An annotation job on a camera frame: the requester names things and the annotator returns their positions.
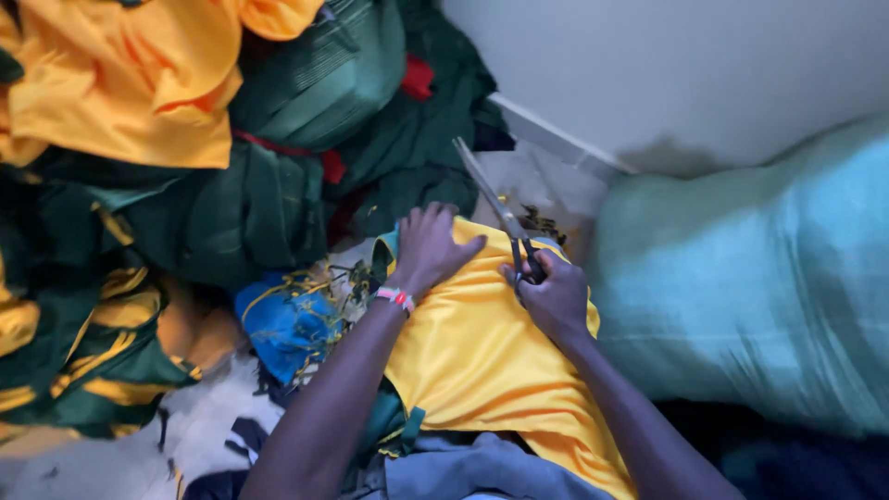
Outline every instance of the orange fabric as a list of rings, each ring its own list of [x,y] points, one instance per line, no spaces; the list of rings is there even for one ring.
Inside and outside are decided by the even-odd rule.
[[[294,38],[322,3],[20,0],[23,36],[0,15],[0,44],[25,68],[0,98],[0,159],[26,165],[51,143],[137,164],[225,168],[242,23]]]
[[[488,235],[487,247],[411,314],[386,377],[405,407],[426,410],[422,429],[518,431],[540,457],[617,500],[635,498],[605,419],[577,370],[534,326],[497,272],[498,265],[512,262],[509,238],[454,220],[457,243],[478,234]],[[599,317],[592,303],[587,325],[594,335]]]

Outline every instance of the grey fabric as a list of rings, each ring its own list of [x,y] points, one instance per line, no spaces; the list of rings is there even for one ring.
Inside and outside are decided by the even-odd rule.
[[[418,445],[447,451],[423,451],[397,459],[374,457],[362,472],[358,490],[341,499],[464,500],[490,493],[495,498],[613,500],[567,469],[528,455],[503,436],[482,432],[468,446],[455,443],[461,438],[421,434]]]

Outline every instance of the wall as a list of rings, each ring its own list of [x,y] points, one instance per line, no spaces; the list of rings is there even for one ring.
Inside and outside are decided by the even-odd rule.
[[[506,98],[646,171],[760,163],[889,108],[886,0],[443,0]]]

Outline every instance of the bracelet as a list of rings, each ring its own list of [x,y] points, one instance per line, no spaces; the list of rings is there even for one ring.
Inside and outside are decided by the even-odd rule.
[[[416,307],[413,303],[413,297],[411,295],[402,292],[400,288],[389,288],[388,286],[381,286],[375,294],[373,294],[373,298],[383,298],[388,299],[390,302],[394,302],[401,306],[404,309],[404,312],[407,313],[407,317],[411,317],[411,313],[413,309]]]

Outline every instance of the person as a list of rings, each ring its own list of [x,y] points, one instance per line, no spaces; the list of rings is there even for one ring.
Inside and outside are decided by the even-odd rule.
[[[401,220],[398,265],[385,286],[405,291],[420,304],[433,286],[452,277],[485,247],[485,237],[466,245],[454,243],[454,215],[455,207],[431,203],[426,210],[414,208]],[[586,326],[583,271],[547,249],[535,257],[547,278],[537,285],[519,284],[525,306],[534,324],[577,367],[589,387],[638,497],[742,499],[599,352]],[[507,279],[514,276],[507,264],[501,273]],[[241,500],[336,498],[405,319],[404,310],[395,303],[370,304],[287,408],[251,469]]]

